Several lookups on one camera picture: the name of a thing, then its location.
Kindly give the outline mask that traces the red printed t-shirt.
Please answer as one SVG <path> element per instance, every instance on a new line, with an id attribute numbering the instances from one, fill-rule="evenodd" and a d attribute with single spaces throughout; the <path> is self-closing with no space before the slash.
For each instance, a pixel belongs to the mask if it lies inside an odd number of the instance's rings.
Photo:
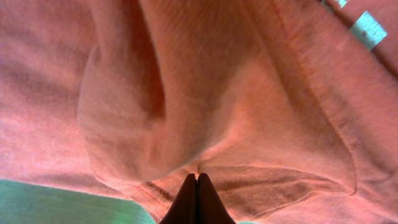
<path id="1" fill-rule="evenodd" d="M 166 216 L 397 222 L 397 2 L 1 2 L 1 177 Z"/>

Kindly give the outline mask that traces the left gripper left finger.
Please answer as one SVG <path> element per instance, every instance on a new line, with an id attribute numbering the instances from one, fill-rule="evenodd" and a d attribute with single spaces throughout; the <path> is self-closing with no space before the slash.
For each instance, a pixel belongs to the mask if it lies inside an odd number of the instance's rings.
<path id="1" fill-rule="evenodd" d="M 165 217 L 159 224 L 197 223 L 197 180 L 188 174 Z"/>

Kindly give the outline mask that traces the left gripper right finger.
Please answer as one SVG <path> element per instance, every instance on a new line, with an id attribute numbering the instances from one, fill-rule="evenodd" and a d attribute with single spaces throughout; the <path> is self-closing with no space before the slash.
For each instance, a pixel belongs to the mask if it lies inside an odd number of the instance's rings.
<path id="1" fill-rule="evenodd" d="M 225 209 L 206 173 L 198 176 L 198 222 L 200 224 L 236 224 Z"/>

